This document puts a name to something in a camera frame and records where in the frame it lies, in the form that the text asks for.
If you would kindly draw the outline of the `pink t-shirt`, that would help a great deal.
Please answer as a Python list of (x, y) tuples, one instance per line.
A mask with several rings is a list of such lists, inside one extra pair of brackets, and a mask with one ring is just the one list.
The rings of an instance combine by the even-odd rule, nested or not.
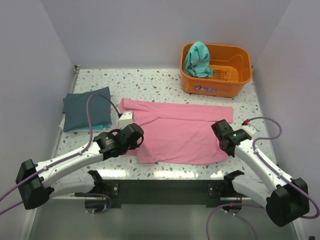
[(144, 131), (142, 145), (127, 152), (141, 164), (208, 165), (228, 158), (211, 126), (220, 120), (231, 124), (232, 107), (123, 98), (119, 108), (132, 111), (134, 123)]

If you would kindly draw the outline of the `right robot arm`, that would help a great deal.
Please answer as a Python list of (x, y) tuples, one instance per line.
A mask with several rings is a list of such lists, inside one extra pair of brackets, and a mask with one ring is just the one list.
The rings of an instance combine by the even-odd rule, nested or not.
[(285, 173), (258, 147), (253, 147), (257, 130), (252, 125), (234, 130), (223, 119), (212, 124), (211, 128), (220, 149), (228, 156), (242, 160), (253, 172), (236, 170), (225, 175), (222, 189), (227, 196), (238, 193), (249, 197), (262, 206), (279, 227), (309, 213), (307, 183)]

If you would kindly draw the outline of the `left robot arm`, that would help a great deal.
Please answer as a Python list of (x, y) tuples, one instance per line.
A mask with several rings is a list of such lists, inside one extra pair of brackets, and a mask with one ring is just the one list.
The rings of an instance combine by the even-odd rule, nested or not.
[(31, 159), (24, 161), (15, 180), (24, 208), (35, 209), (50, 197), (61, 195), (58, 187), (53, 186), (61, 178), (91, 164), (122, 156), (139, 148), (143, 141), (143, 129), (131, 123), (123, 129), (91, 137), (86, 145), (60, 157), (38, 163)]

